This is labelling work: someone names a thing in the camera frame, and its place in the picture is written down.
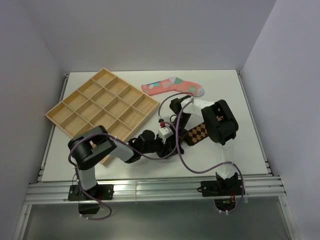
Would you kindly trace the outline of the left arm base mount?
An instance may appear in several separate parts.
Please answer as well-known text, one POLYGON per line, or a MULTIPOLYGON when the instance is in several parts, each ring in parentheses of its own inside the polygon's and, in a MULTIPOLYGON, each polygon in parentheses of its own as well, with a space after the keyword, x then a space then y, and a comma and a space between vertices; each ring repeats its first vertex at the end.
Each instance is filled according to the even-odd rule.
POLYGON ((78 202, 78 212, 82 215, 95 215, 100 210, 101 204, 95 203, 80 203, 81 201, 93 200, 89 196, 102 201, 112 200, 114 193, 113 184, 96 184, 93 188, 85 190, 86 194, 81 190, 78 184, 73 184, 69 188, 67 200, 69 202, 78 202))

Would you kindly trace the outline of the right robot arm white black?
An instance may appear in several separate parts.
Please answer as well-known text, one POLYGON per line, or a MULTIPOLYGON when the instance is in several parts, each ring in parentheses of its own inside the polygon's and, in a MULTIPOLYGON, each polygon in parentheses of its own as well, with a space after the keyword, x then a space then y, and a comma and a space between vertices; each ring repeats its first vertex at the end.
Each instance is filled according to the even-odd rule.
POLYGON ((194 115, 203 119, 207 136, 219 145, 218 163, 206 170, 196 171, 186 164, 179 146, 177 154, 184 167, 194 174, 204 174, 216 170, 216 178, 220 179, 216 183, 217 191, 222 195, 229 194, 234 188, 232 180, 236 180, 241 175, 241 171, 234 163, 234 139, 237 136, 239 125, 227 102, 223 99, 216 102, 204 101, 187 95, 171 100, 169 108, 177 115, 174 121, 177 130, 175 134, 177 146, 189 134, 185 126, 190 117, 194 115))

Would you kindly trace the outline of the navy ankle sock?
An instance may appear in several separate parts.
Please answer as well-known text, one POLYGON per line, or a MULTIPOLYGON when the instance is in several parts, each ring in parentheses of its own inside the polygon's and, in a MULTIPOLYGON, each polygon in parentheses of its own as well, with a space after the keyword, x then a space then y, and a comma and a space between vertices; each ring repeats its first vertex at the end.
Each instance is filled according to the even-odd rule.
POLYGON ((179 140, 178 141, 178 145, 176 142, 174 142, 172 144, 172 149, 173 149, 173 155, 177 155, 180 151, 180 154, 183 155, 184 154, 184 149, 182 148, 182 143, 184 142, 184 140, 179 140))

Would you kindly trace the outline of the brown orange argyle sock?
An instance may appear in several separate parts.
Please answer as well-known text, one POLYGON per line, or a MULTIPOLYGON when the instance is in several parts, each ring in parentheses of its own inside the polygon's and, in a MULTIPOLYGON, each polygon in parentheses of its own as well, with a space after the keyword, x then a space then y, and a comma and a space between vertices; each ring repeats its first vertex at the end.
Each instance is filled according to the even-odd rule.
POLYGON ((208 137, 205 123, 201 123, 196 127, 187 131, 184 141, 188 146, 194 146, 208 137))

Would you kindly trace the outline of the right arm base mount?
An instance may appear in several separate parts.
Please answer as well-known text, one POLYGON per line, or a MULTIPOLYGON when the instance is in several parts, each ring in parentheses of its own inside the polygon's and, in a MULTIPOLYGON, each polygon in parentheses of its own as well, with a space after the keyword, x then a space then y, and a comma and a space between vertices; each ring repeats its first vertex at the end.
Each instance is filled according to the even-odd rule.
POLYGON ((235 210, 237 204, 243 200, 245 195, 243 181, 239 178, 238 173, 226 179, 223 179, 218 174, 215 176, 216 180, 201 181, 200 187, 196 190, 203 197, 222 197, 214 199, 214 204, 220 212, 227 214, 235 210))

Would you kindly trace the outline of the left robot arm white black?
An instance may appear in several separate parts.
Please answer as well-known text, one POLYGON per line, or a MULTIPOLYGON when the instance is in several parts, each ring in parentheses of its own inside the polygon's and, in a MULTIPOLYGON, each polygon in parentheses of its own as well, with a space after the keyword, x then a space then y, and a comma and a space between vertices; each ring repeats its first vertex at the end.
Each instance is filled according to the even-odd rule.
POLYGON ((151 159, 148 154, 157 154, 157 160, 166 159, 177 153, 173 124, 161 124, 158 133, 144 130, 138 137, 127 142, 107 132, 102 125, 94 127, 71 139, 67 146, 69 159, 74 159, 76 176, 81 187, 79 194, 91 200, 98 193, 95 166, 106 156, 116 157, 126 164, 134 163, 141 157, 151 159))

